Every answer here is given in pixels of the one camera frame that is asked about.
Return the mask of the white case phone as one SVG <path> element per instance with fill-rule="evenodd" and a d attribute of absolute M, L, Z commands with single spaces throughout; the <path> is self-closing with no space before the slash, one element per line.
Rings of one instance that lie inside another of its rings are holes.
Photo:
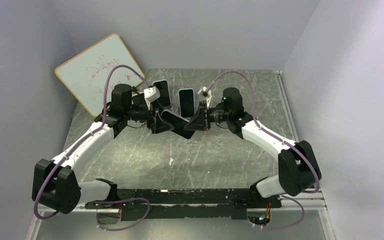
<path fill-rule="evenodd" d="M 189 123 L 184 117 L 172 112 L 171 110 L 165 109 L 162 111 L 160 116 L 171 125 L 171 131 L 185 139 L 190 139 L 195 131 L 185 130 L 184 127 Z"/>

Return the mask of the lavender case phone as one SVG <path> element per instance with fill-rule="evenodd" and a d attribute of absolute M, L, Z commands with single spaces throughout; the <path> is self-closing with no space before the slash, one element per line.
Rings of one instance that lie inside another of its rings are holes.
<path fill-rule="evenodd" d="M 153 83 L 160 93 L 160 97 L 157 99 L 156 106 L 160 110 L 168 109 L 172 106 L 172 100 L 169 91 L 168 81 L 166 79 L 156 80 Z"/>

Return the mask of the blue case phone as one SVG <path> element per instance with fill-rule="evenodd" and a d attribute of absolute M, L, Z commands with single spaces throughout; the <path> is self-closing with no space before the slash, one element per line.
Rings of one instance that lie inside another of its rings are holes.
<path fill-rule="evenodd" d="M 195 114 L 195 92 L 192 88 L 182 88 L 178 91 L 179 113 L 183 118 L 192 118 Z"/>

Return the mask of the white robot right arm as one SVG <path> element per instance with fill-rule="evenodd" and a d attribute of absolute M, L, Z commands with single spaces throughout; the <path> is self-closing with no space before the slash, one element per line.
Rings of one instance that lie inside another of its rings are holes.
<path fill-rule="evenodd" d="M 225 122 L 231 133 L 257 145 L 276 159 L 278 173 L 258 180 L 251 186 L 253 191 L 249 199 L 255 207 L 262 207 L 269 197 L 275 195 L 294 197 L 308 193 L 311 187 L 319 189 L 322 175 L 309 142 L 285 138 L 265 127 L 244 110 L 243 98 L 237 88 L 226 88 L 221 102 L 215 107 L 209 107 L 212 97 L 209 89 L 203 87 L 198 93 L 205 100 L 199 103 L 184 130 L 209 131 L 212 123 Z"/>

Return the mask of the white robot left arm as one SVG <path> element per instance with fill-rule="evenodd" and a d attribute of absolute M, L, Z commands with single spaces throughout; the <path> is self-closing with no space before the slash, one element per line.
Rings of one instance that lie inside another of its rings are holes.
<path fill-rule="evenodd" d="M 155 120 L 167 125 L 168 120 L 162 112 L 171 106 L 171 96 L 166 80 L 155 81 L 136 95 L 131 85 L 120 83 L 111 91 L 111 100 L 104 103 L 101 114 L 77 141 L 53 159 L 41 159 L 36 163 L 32 200 L 39 219 L 46 219 L 39 214 L 39 205 L 62 214 L 72 212 L 79 204 L 91 202 L 114 207 L 119 200 L 116 183 L 102 178 L 79 182 L 76 172 L 114 140 L 127 127 L 128 121 L 146 122 L 152 130 L 157 126 Z"/>

